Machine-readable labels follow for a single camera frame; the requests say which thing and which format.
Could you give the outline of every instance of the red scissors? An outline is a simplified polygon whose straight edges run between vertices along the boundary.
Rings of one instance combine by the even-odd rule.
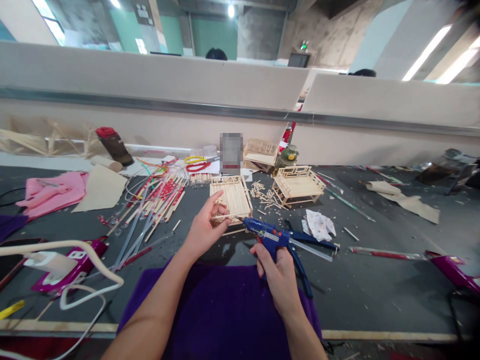
[[[220,160],[220,156],[209,159],[203,156],[189,156],[185,159],[185,164],[187,164],[185,168],[189,173],[198,173],[217,160]]]

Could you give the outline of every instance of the miniature wooden bed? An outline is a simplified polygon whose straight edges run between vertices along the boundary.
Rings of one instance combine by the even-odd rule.
[[[242,224],[236,216],[242,218],[252,216],[253,207],[250,201],[249,190],[243,176],[214,177],[210,183],[210,196],[220,190],[223,190],[223,194],[217,200],[217,203],[226,205],[229,214],[221,215],[217,212],[211,217],[211,220],[221,222],[224,218],[230,218],[231,223],[229,226],[234,226]],[[240,230],[227,232],[223,235],[238,233],[244,230],[244,228],[241,228]]]
[[[278,152],[279,144],[251,138],[243,150],[243,166],[250,168],[248,162],[259,163],[264,165],[266,172],[269,172],[275,165]]]
[[[312,171],[311,166],[289,166],[278,170],[273,178],[272,190],[281,205],[316,202],[324,193],[326,185]],[[295,198],[308,198],[307,200],[290,201]]]

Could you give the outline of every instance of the black hair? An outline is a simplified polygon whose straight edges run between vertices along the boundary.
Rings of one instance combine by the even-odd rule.
[[[358,70],[358,71],[355,71],[355,72],[349,72],[348,75],[366,76],[366,77],[370,77],[370,78],[376,78],[377,77],[377,72],[375,70],[362,69],[362,70]]]
[[[214,59],[214,60],[224,60],[224,61],[228,60],[227,55],[225,55],[225,53],[222,49],[214,48],[214,47],[212,47],[210,50],[208,50],[205,58]]]

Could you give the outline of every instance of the hand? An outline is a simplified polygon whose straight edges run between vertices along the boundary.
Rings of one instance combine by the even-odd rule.
[[[262,278],[266,273],[266,280],[273,296],[275,308],[282,318],[295,316],[304,309],[300,302],[295,276],[294,260],[286,247],[279,247],[276,251],[276,264],[268,250],[261,243],[256,243],[251,249],[256,254],[256,268],[258,276]]]
[[[187,253],[194,262],[220,239],[230,225],[228,217],[224,218],[218,226],[212,225],[211,222],[212,216],[216,213],[229,214],[225,205],[215,203],[223,193],[224,191],[220,190],[210,196],[191,223],[190,231],[181,250]]]

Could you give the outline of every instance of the purple cloth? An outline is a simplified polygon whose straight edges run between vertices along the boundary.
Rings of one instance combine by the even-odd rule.
[[[145,270],[118,332],[132,317],[164,268]],[[312,299],[299,289],[305,314],[321,339]],[[256,266],[195,264],[181,293],[163,359],[290,359],[284,324]]]
[[[28,221],[28,216],[0,215],[0,243],[14,231],[23,228]]]

